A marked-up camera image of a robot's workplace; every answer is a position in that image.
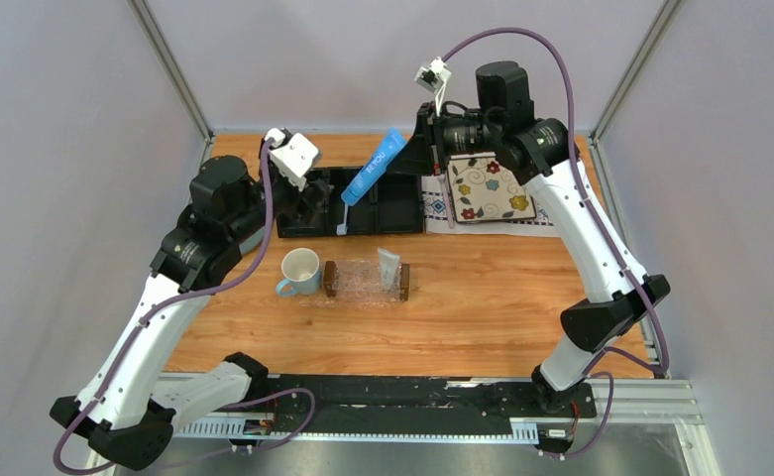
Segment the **grey white toothpaste tube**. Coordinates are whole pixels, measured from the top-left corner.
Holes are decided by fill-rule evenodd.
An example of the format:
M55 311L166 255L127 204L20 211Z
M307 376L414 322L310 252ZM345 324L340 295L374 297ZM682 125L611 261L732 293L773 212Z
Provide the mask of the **grey white toothpaste tube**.
M389 250L379 248L378 258L382 289L384 292L389 292L400 270L400 256Z

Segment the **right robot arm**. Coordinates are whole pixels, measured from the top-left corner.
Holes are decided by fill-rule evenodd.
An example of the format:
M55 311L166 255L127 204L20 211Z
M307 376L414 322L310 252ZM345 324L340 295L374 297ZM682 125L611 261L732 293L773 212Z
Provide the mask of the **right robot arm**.
M526 70L512 60L494 61L478 67L475 78L478 107L456 114L423 103L412 136L387 168L440 176L457 155L492 153L548 212L586 293L562 312L563 335L531 375L533 405L554 416L606 347L663 300L670 285L648 273L606 221L565 125L536 117Z

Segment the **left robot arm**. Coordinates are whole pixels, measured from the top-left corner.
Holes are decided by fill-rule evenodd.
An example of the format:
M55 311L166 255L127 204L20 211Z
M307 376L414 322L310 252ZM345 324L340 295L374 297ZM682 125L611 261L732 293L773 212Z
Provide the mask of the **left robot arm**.
M309 174L315 163L301 153L287 159L270 152L261 156L259 178L235 156L201 166L115 347L83 390L57 399L50 411L64 434L84 438L105 468L145 469L177 430L207 414L254 412L276 402L267 368L241 352L167 390L157 390L156 382L196 315L212 296L235 287L230 272L242 256L266 254L276 216L310 216L328 197L329 185Z

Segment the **blue toothpaste tube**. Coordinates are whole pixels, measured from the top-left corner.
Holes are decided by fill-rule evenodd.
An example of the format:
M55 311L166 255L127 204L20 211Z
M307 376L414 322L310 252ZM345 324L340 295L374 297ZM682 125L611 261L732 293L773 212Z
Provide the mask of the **blue toothpaste tube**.
M367 195L406 143L406 139L397 129L390 128L369 161L361 167L341 193L343 203L352 207Z

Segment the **light blue mug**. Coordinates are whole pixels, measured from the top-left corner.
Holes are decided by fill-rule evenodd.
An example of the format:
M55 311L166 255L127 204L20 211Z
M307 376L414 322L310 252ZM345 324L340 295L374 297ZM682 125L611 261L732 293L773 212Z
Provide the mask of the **light blue mug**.
M283 275L276 285L280 297L311 296L321 287L321 262L318 255L309 248L296 248L288 252L281 261Z

